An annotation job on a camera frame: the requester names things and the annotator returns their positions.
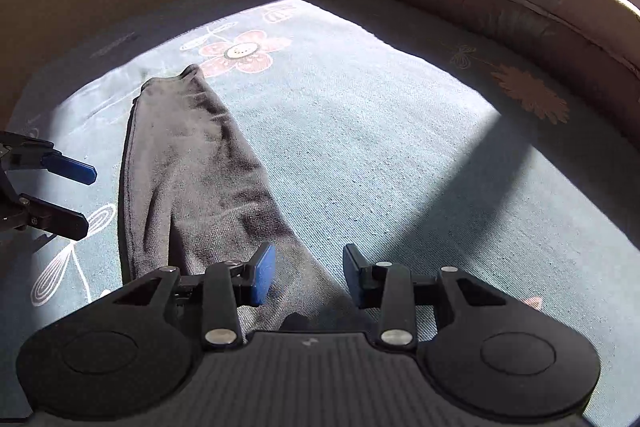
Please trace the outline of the grey patterned bed sheet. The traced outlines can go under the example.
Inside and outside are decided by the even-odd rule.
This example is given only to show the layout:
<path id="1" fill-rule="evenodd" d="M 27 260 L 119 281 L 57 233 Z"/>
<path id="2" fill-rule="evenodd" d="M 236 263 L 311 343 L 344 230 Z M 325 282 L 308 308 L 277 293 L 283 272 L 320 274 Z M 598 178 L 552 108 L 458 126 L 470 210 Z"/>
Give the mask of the grey patterned bed sheet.
<path id="1" fill-rule="evenodd" d="M 573 326 L 602 373 L 590 421 L 639 414 L 639 152 L 574 90 L 500 44 L 396 0 L 182 0 L 36 72 L 11 131 L 93 165 L 23 192 L 85 213 L 78 243 L 1 237 L 1 413 L 36 329 L 119 288 L 120 160 L 142 84 L 198 64 L 333 287 L 342 249 L 455 265 Z"/>

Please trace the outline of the black sweatpants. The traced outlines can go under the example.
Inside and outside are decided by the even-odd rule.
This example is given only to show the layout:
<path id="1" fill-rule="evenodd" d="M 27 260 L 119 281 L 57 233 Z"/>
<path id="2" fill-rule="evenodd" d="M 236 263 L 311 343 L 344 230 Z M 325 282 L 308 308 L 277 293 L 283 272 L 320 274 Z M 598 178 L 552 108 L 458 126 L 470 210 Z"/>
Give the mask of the black sweatpants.
<path id="1" fill-rule="evenodd" d="M 312 331 L 372 331 L 285 221 L 266 169 L 202 70 L 148 80 L 132 103 L 120 167 L 124 282 L 165 265 L 200 275 L 265 242 L 276 247 L 276 273 L 266 302 L 240 309 L 245 332 L 277 329 L 292 313 Z"/>

